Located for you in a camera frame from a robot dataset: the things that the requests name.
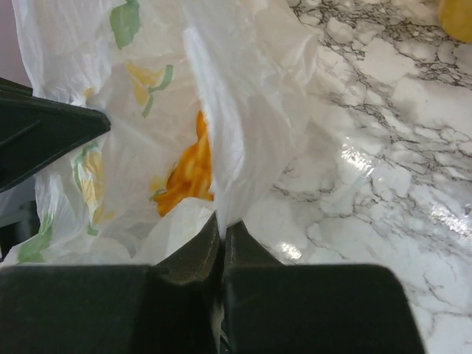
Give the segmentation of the white plastic grocery bag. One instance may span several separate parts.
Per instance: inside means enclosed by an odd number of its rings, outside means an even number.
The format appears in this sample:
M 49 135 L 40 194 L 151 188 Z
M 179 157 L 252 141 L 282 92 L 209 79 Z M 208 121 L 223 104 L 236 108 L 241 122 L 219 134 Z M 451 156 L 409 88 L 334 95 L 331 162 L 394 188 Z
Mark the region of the white plastic grocery bag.
M 39 172 L 41 227 L 8 265 L 158 263 L 216 212 L 244 218 L 310 119 L 316 35 L 285 1 L 14 1 L 36 97 L 96 108 L 111 130 Z M 155 195 L 205 116 L 213 201 Z

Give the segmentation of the orange croissant bread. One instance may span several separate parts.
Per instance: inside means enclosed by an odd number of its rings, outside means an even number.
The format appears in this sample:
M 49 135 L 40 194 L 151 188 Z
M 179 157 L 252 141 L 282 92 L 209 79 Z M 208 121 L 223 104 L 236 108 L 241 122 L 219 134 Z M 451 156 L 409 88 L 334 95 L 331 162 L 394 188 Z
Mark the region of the orange croissant bread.
M 210 192 L 212 183 L 212 159 L 207 134 L 207 124 L 202 111 L 195 120 L 197 141 L 181 155 L 172 169 L 164 192 L 153 197 L 157 203 L 157 212 L 161 217 L 168 214 L 185 198 L 198 198 L 213 201 Z

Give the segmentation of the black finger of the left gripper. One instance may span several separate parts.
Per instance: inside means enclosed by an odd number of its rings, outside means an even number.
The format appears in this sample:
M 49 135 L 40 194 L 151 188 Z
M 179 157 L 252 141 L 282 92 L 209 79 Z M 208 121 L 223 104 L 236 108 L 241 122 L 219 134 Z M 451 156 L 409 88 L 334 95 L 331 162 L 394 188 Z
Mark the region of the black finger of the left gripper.
M 34 97 L 1 79 L 1 191 L 111 129 L 104 113 Z

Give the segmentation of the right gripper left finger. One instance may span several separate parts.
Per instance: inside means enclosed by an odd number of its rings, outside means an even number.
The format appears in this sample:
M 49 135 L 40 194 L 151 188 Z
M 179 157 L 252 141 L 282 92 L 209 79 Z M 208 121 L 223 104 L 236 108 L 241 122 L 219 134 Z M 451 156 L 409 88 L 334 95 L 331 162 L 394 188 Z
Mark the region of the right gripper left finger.
M 222 252 L 211 217 L 157 265 L 1 270 L 3 353 L 216 353 Z

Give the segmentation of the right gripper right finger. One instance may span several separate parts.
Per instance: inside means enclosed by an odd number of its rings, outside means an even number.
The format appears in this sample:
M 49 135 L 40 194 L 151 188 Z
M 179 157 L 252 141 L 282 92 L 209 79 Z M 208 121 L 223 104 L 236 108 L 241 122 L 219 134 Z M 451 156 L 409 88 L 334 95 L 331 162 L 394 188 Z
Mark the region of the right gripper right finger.
M 283 265 L 237 223 L 225 236 L 232 353 L 423 353 L 399 279 L 373 264 Z

